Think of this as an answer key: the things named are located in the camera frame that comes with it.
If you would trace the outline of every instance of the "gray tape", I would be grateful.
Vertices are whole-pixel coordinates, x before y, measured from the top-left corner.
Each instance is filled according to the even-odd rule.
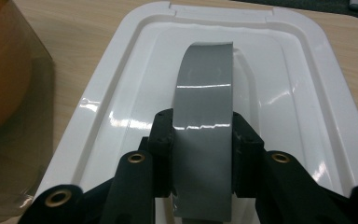
[[[192,45],[173,103],[173,212],[230,221],[232,44]]]

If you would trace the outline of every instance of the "tape roll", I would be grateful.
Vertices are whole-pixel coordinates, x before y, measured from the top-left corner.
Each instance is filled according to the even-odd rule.
[[[176,217],[230,221],[232,44],[192,45],[173,103]]]

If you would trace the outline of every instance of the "white plastic tray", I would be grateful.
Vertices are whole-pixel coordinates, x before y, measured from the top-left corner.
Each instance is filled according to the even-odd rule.
[[[266,150],[291,153],[320,185],[350,194],[358,185],[358,112],[323,30],[282,8],[169,2],[139,7],[120,24],[37,194],[59,184],[87,191],[114,176],[154,115],[172,107],[182,58],[195,42],[234,43],[234,110]],[[253,200],[233,203],[232,223],[257,223]],[[169,200],[157,207],[157,223],[173,223]]]

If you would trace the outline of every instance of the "roll of tape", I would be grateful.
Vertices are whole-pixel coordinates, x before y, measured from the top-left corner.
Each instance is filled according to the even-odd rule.
[[[192,45],[173,103],[176,217],[230,221],[232,44]]]

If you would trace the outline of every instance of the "black clamp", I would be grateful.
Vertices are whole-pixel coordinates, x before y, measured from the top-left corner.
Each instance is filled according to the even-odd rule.
[[[114,178],[85,193],[73,185],[46,190],[19,223],[155,223],[154,199],[172,193],[172,115],[172,109],[156,114],[150,136],[120,159]],[[256,198],[262,224],[358,224],[358,187],[350,198],[320,187],[295,157],[266,151],[238,113],[232,164],[232,192]]]

